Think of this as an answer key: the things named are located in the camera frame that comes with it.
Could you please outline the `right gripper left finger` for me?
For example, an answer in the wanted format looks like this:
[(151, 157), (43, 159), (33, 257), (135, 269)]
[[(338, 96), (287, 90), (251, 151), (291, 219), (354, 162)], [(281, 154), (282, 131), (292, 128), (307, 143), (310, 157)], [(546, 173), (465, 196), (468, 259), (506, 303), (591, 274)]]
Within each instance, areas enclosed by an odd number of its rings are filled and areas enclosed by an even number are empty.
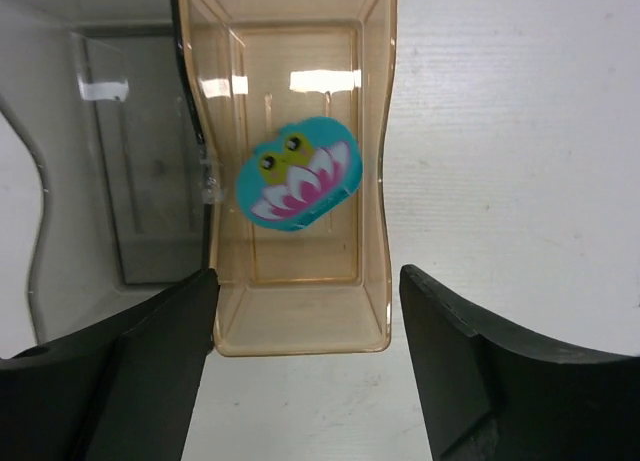
[(216, 272), (201, 270), (2, 360), (2, 459), (180, 459), (218, 294)]

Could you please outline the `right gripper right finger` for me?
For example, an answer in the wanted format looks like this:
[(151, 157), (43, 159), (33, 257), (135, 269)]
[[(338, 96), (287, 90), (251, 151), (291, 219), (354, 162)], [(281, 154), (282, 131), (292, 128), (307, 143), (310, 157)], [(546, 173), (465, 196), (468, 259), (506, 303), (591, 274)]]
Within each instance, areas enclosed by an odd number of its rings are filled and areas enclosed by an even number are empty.
[(414, 265), (400, 301), (435, 460), (635, 460), (639, 361), (476, 305)]

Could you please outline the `teal frog lego tile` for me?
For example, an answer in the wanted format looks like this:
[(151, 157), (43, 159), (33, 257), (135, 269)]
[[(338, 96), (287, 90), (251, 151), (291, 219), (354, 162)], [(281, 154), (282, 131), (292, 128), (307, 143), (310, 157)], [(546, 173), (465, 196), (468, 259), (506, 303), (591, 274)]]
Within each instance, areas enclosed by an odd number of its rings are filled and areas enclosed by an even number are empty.
[(284, 126), (254, 149), (236, 177), (235, 199), (255, 225), (294, 232), (353, 196), (362, 175), (360, 148), (349, 128), (315, 116)]

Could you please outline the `grey transparent container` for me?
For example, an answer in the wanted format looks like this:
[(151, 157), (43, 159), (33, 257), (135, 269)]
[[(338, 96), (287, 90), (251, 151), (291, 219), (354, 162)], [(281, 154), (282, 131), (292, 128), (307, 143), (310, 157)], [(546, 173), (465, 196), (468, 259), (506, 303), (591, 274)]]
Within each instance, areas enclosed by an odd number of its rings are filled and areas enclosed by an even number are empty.
[(3, 356), (195, 272), (202, 178), (169, 21), (1, 0)]

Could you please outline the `amber transparent container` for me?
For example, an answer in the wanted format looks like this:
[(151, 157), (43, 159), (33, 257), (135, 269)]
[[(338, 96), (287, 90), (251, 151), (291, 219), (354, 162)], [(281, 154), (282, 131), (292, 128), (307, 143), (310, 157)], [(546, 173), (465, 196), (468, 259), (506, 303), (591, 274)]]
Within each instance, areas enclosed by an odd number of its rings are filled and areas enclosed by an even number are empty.
[(397, 0), (171, 0), (227, 357), (391, 340), (383, 155)]

